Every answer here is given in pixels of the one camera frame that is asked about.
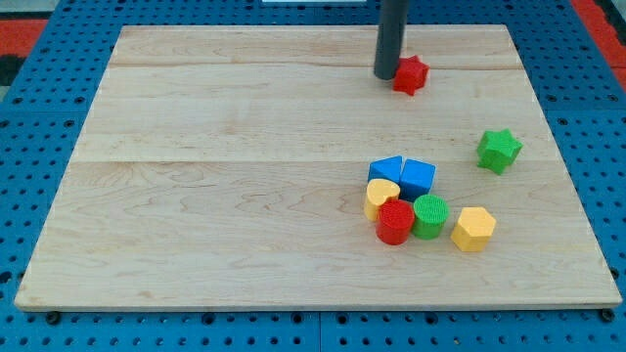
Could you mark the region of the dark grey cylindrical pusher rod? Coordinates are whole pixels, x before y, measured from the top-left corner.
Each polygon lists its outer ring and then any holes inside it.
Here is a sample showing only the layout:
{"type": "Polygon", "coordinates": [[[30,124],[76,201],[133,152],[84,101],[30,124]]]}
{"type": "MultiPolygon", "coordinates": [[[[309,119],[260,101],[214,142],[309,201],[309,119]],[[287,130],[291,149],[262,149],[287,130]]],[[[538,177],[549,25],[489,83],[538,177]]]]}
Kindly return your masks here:
{"type": "Polygon", "coordinates": [[[409,0],[381,0],[374,75],[381,80],[395,77],[409,11],[409,0]]]}

